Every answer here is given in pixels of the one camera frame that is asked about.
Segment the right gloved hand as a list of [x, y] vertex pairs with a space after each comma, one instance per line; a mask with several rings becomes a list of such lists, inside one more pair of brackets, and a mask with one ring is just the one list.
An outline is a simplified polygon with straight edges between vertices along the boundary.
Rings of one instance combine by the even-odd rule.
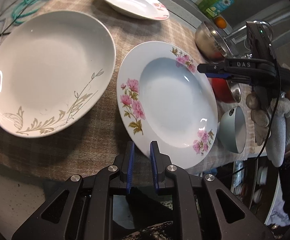
[[267, 110], [255, 92], [246, 97], [246, 105], [251, 110], [251, 120], [255, 125], [257, 145], [265, 144], [266, 154], [275, 167], [280, 167], [290, 156], [290, 100], [273, 99]]

